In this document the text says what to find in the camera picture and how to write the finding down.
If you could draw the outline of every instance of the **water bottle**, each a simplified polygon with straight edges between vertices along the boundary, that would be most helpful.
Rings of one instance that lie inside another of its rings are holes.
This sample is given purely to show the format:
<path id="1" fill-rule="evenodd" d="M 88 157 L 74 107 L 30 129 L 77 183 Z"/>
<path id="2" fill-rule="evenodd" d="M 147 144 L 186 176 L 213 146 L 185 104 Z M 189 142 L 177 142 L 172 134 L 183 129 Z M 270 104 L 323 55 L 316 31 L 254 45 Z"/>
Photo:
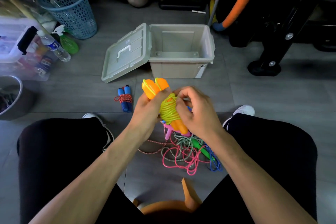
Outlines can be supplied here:
<path id="1" fill-rule="evenodd" d="M 51 35 L 46 34 L 43 30 L 37 31 L 37 35 L 41 38 L 41 42 L 61 61 L 68 62 L 71 59 L 70 54 L 67 53 Z"/>

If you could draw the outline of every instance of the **person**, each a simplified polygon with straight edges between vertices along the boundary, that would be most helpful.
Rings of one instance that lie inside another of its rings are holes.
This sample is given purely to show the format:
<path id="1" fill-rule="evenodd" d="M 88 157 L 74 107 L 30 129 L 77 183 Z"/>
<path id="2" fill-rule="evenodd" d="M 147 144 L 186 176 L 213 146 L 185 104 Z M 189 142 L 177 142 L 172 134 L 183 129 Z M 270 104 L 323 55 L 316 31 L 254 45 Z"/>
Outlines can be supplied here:
<path id="1" fill-rule="evenodd" d="M 316 223 L 317 149 L 306 132 L 257 118 L 250 106 L 238 108 L 221 125 L 202 92 L 188 86 L 174 93 L 181 120 L 228 172 L 187 221 Z M 163 90 L 152 100 L 143 94 L 116 139 L 93 114 L 25 128 L 18 140 L 21 223 L 112 223 L 118 217 L 149 222 L 116 182 L 151 135 L 169 94 Z"/>

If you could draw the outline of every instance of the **gray plastic storage bin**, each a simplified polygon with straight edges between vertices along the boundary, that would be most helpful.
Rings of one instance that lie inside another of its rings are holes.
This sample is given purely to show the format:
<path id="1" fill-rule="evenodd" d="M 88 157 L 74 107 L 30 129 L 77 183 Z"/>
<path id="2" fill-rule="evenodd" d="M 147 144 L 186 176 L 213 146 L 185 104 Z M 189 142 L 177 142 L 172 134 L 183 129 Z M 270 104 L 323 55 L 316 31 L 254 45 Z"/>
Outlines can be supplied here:
<path id="1" fill-rule="evenodd" d="M 207 25 L 142 23 L 107 49 L 101 79 L 110 82 L 147 61 L 154 78 L 201 78 L 214 51 Z"/>

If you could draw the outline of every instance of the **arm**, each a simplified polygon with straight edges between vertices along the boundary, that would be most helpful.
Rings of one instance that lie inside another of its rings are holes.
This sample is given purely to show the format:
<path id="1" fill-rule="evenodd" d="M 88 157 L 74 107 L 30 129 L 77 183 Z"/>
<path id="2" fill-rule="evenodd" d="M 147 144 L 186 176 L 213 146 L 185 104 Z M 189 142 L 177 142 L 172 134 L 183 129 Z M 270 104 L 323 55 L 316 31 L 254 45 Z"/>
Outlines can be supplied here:
<path id="1" fill-rule="evenodd" d="M 235 183 L 257 224 L 308 224 L 316 221 L 295 199 L 250 158 L 227 133 L 210 99 L 193 87 L 175 92 L 176 109 L 189 130 L 213 149 Z M 187 106 L 193 107 L 192 113 Z"/>
<path id="2" fill-rule="evenodd" d="M 45 205 L 30 224 L 95 223 L 120 174 L 152 133 L 161 102 L 168 95 L 169 89 L 149 101 L 143 94 L 124 131 L 85 171 Z"/>

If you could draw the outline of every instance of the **black pants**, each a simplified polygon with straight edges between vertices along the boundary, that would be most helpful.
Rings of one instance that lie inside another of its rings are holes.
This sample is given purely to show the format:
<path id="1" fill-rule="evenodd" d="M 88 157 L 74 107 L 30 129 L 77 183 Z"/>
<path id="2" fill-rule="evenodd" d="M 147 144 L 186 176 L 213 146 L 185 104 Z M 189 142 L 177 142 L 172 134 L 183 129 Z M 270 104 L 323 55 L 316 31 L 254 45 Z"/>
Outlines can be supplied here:
<path id="1" fill-rule="evenodd" d="M 317 149 L 306 132 L 285 122 L 240 113 L 229 120 L 228 131 L 254 161 L 317 219 Z M 96 118 L 40 120 L 25 128 L 18 141 L 21 223 L 28 223 L 82 173 L 102 153 L 106 140 L 106 130 Z M 97 223 L 111 223 L 118 213 L 128 213 L 127 220 L 145 218 L 115 185 Z M 188 220 L 209 218 L 211 213 L 220 214 L 226 223 L 253 223 L 229 175 Z"/>

